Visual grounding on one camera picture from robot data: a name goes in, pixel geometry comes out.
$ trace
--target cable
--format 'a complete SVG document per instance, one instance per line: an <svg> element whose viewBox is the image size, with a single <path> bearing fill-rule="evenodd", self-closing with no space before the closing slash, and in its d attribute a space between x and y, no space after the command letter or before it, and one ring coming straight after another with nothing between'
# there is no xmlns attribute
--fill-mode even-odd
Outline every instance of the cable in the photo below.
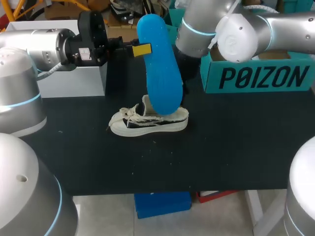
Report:
<svg viewBox="0 0 315 236"><path fill-rule="evenodd" d="M275 9L269 6L264 6L264 5L249 5L249 6L244 6L244 8L245 9L259 9L259 10L269 11L271 13L279 13Z"/></svg>
<svg viewBox="0 0 315 236"><path fill-rule="evenodd" d="M38 76L37 81L43 80L45 78L47 78L48 76L52 75L53 73L55 73L56 71L58 71L63 65L61 64L61 62L59 62L57 65L55 65L50 71L46 72L43 75Z"/></svg>

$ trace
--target blue foam pad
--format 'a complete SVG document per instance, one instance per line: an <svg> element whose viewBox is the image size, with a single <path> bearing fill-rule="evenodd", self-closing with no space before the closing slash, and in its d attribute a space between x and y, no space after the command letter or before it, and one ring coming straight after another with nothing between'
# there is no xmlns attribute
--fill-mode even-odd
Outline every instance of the blue foam pad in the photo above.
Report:
<svg viewBox="0 0 315 236"><path fill-rule="evenodd" d="M154 110L161 115L175 112L183 98L183 82L164 20L155 14L143 16L137 25L140 43L151 43L144 55L147 89Z"/></svg>
<svg viewBox="0 0 315 236"><path fill-rule="evenodd" d="M139 219L189 210L191 207L189 192L134 194L134 202Z"/></svg>

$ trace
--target sneaker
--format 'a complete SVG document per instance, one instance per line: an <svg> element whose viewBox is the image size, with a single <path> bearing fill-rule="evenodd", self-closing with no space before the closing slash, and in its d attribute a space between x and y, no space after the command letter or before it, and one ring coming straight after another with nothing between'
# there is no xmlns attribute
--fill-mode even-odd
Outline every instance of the sneaker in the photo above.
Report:
<svg viewBox="0 0 315 236"><path fill-rule="evenodd" d="M133 108L121 108L109 121L113 133L119 136L136 137L153 132L177 132L186 128L189 112L178 108L167 116L157 114L148 95L142 97L142 104Z"/></svg>

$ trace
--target shoe sole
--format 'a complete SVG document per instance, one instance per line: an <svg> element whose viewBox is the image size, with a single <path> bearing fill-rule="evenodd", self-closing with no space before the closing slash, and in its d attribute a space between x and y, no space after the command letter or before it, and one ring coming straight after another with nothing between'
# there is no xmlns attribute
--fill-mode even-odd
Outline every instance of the shoe sole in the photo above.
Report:
<svg viewBox="0 0 315 236"><path fill-rule="evenodd" d="M140 43L150 43L152 53L144 55L147 90L154 110L169 115L183 99L183 81L164 20L155 14L143 16L137 25Z"/></svg>
<svg viewBox="0 0 315 236"><path fill-rule="evenodd" d="M142 136L142 135L155 133L155 132L178 132L178 131L184 130L187 127L187 123L188 123L188 119L179 123L174 123L174 124L165 124L161 126L134 128L134 129L116 127L115 124L113 124L110 127L110 129L112 130L114 134L117 134L119 136L137 137L137 136Z"/></svg>

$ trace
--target white table leg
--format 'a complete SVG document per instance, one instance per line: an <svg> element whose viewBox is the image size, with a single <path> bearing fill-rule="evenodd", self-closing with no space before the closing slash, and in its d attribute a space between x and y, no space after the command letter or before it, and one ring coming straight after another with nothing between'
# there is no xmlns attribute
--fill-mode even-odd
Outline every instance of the white table leg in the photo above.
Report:
<svg viewBox="0 0 315 236"><path fill-rule="evenodd" d="M281 191L268 207L262 218L254 225L254 236L267 236L284 216L286 191Z"/></svg>
<svg viewBox="0 0 315 236"><path fill-rule="evenodd" d="M245 191L245 197L250 210L252 225L255 226L263 217L258 192L257 190L247 190Z"/></svg>

